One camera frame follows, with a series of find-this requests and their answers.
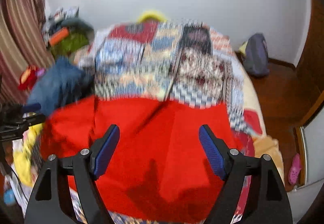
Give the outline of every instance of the striped curtain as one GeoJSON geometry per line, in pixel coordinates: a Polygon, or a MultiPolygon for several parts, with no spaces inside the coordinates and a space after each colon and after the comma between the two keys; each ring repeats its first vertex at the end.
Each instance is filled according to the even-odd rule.
{"type": "Polygon", "coordinates": [[[45,0],[0,0],[0,101],[24,103],[19,77],[28,65],[49,67],[54,59],[46,50],[40,28],[45,0]]]}

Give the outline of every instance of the pink shoe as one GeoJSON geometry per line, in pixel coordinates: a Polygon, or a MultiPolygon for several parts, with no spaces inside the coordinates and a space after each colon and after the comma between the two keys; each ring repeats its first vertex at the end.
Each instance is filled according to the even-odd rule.
{"type": "Polygon", "coordinates": [[[291,168],[289,170],[288,181],[291,185],[295,185],[297,183],[297,179],[302,169],[300,164],[299,154],[296,154],[293,159],[293,163],[291,164],[291,168]]]}

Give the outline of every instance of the baseboard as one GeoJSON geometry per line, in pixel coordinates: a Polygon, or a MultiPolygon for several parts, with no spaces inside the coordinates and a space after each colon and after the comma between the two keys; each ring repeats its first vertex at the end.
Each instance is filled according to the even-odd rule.
{"type": "MultiPolygon", "coordinates": [[[[236,56],[238,57],[238,59],[241,61],[240,52],[236,51],[235,53],[236,53],[236,56]]],[[[285,67],[290,68],[292,70],[295,70],[296,69],[296,67],[295,67],[294,64],[289,63],[289,62],[286,62],[286,61],[269,58],[269,62],[270,63],[273,63],[273,64],[280,65],[280,66],[285,66],[285,67]]]]}

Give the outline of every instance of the silver screw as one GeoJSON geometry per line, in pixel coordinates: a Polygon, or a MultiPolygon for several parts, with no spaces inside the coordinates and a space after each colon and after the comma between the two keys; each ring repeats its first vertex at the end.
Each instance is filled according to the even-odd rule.
{"type": "Polygon", "coordinates": [[[235,149],[235,148],[230,149],[229,152],[230,152],[232,155],[234,155],[234,156],[237,156],[237,155],[239,154],[239,151],[238,151],[237,149],[235,149]]]}
{"type": "Polygon", "coordinates": [[[271,156],[265,154],[265,155],[263,155],[263,159],[264,160],[267,160],[267,161],[270,161],[271,160],[271,156]]]}
{"type": "Polygon", "coordinates": [[[50,155],[50,156],[48,157],[48,160],[49,160],[49,161],[53,161],[55,158],[56,158],[56,155],[50,155]]]}
{"type": "Polygon", "coordinates": [[[80,152],[83,156],[87,155],[89,153],[89,149],[82,149],[80,152]]]}

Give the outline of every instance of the backpack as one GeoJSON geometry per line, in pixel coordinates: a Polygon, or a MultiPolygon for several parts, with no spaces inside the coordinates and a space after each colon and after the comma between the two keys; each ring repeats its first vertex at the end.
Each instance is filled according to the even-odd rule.
{"type": "Polygon", "coordinates": [[[252,76],[263,77],[269,74],[267,43],[262,33],[256,33],[239,48],[242,65],[252,76]]]}

